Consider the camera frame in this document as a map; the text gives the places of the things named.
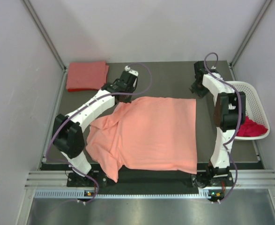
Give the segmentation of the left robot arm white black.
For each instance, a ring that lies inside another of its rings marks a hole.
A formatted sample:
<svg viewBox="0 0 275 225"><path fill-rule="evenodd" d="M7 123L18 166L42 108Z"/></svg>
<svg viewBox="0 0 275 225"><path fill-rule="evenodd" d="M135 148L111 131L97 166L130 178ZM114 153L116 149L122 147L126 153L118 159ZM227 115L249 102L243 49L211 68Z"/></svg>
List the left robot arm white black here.
<svg viewBox="0 0 275 225"><path fill-rule="evenodd" d="M125 67L119 79L108 82L78 109L67 115L59 114L54 120L50 145L54 145L67 159L77 174L77 180L84 186L93 182L91 164L86 159L83 133L104 111L119 102L129 103L138 83L139 73Z"/></svg>

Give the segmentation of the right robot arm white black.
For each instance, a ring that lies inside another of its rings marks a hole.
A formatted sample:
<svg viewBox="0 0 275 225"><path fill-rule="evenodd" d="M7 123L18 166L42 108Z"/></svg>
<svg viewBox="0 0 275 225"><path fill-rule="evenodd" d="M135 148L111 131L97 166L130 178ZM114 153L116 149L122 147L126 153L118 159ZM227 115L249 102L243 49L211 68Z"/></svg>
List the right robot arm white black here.
<svg viewBox="0 0 275 225"><path fill-rule="evenodd" d="M246 95L225 82L215 67L208 69L204 61L194 63L195 82L191 92L199 97L211 93L214 98L213 120L216 126L216 143L205 173L198 173L193 183L225 187L233 184L230 173L230 152L240 125L245 122Z"/></svg>

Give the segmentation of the salmon pink t shirt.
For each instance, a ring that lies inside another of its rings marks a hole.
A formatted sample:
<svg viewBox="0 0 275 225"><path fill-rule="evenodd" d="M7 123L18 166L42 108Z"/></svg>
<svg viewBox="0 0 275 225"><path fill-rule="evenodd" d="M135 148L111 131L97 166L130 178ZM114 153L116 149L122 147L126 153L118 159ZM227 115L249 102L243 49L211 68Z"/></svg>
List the salmon pink t shirt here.
<svg viewBox="0 0 275 225"><path fill-rule="evenodd" d="M119 170L197 173L196 100L140 97L90 124L86 150L108 178Z"/></svg>

